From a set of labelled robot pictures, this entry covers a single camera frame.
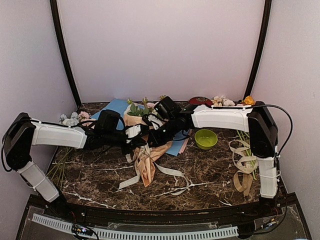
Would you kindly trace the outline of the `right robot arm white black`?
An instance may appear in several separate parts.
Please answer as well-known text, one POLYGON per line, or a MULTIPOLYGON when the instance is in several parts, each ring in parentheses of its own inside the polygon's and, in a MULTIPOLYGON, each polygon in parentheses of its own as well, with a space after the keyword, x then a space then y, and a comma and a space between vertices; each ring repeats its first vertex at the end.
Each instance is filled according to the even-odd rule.
POLYGON ((278 148, 278 127, 269 108, 271 105, 262 101, 245 106, 214 106, 205 97, 193 97, 181 108, 167 96, 155 105, 155 115, 145 114, 142 120, 153 127, 147 141, 152 148, 173 140, 181 131, 194 128, 248 133, 250 149, 260 173, 260 196, 264 198, 255 205, 255 213, 266 217, 275 208, 272 199, 278 191, 278 159, 282 151, 278 148))

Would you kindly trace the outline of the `white printed ribbon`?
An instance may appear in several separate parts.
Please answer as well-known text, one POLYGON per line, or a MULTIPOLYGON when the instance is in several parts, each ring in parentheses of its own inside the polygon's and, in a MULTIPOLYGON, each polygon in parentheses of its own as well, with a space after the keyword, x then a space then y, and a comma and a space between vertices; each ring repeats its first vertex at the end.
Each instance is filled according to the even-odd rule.
MULTIPOLYGON (((127 160, 128 163, 133 163, 133 166, 134 166, 134 170, 135 170, 135 173, 136 173, 136 176, 128 179, 128 180, 125 180, 123 182, 121 182, 118 186, 118 189, 121 190, 121 189, 124 189, 126 187, 129 187, 131 185, 134 185, 136 183, 138 183, 139 181, 142 181, 142 178, 140 177, 140 174, 137 172, 137 170, 135 169, 135 160, 133 160, 133 153, 129 153, 129 154, 126 154, 125 155, 125 158, 127 160)), ((184 193, 186 190, 189 190, 190 189, 190 183, 189 183, 189 180, 188 178, 185 176, 184 173, 182 173, 181 171, 179 170, 175 170, 175 169, 172 169, 172 168, 167 168, 167 167, 163 167, 163 166, 160 166, 158 163, 157 163, 157 160, 154 162, 154 165, 155 165, 155 174, 156 174, 156 170, 159 170, 161 173, 165 174, 165 175, 168 175, 168 176, 172 176, 172 177, 180 177, 180 178, 183 178, 186 182, 186 186, 184 188, 182 188, 181 190, 174 190, 171 194, 173 196, 178 196, 182 193, 184 193)))

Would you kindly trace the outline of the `pink rose fake flower stem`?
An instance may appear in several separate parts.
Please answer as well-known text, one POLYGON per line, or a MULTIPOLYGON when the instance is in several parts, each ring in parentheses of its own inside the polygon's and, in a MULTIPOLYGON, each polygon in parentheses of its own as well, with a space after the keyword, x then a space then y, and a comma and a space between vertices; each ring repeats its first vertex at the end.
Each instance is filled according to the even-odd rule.
POLYGON ((142 99, 142 103, 145 109, 148 109, 149 111, 154 111, 155 110, 155 106, 156 104, 158 104, 161 100, 163 100, 165 97, 167 97, 166 95, 161 95, 159 97, 158 101, 154 101, 154 102, 149 102, 149 100, 147 99, 147 97, 142 99))

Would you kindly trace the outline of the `white rose fake flower stem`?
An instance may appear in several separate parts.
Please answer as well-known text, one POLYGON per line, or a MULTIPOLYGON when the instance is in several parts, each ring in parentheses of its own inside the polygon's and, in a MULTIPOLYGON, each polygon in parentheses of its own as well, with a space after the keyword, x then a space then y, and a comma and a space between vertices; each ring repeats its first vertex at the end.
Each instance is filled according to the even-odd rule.
POLYGON ((145 108, 141 105, 133 102, 130 98, 127 100, 127 103, 129 104, 128 110, 126 112, 129 116, 135 116, 135 117, 142 117, 145 115, 145 108))

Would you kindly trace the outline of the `beige pink wrapping paper sheet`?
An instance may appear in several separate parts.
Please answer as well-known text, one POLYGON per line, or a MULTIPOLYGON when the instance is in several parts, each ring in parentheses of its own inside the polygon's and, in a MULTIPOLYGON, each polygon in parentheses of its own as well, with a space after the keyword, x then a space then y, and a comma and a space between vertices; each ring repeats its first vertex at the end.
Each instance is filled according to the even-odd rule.
POLYGON ((158 147, 148 147, 147 145, 137 147, 133 152, 135 169, 140 175, 144 187, 148 187, 154 180, 156 167, 154 162, 159 159, 173 144, 169 141, 158 147))

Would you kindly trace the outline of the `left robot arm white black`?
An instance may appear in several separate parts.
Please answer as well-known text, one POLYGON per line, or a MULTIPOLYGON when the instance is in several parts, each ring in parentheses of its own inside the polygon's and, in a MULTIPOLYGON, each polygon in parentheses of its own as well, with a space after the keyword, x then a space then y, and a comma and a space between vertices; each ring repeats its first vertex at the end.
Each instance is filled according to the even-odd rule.
POLYGON ((6 172, 15 171, 51 203, 51 210, 60 218, 67 218, 70 206, 54 183, 33 161, 30 152, 33 146, 59 146, 73 149, 95 150, 103 146, 119 147, 124 155, 144 146, 143 136, 149 127, 138 123, 118 128, 124 123, 121 115, 113 110, 103 110, 97 120, 89 119, 74 126, 40 121, 27 113, 20 113, 2 138, 1 162, 6 172))

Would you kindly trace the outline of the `brown twine ribbon bundle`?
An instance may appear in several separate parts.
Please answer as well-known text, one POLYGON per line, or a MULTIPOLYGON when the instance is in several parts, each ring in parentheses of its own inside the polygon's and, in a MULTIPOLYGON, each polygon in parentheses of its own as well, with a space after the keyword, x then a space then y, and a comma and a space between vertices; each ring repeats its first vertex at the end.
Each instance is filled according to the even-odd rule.
POLYGON ((228 143, 232 152, 232 162, 237 168, 233 175, 235 189, 247 197, 255 177, 255 170, 258 168, 258 160, 251 153, 250 144, 244 140, 232 140, 228 143))

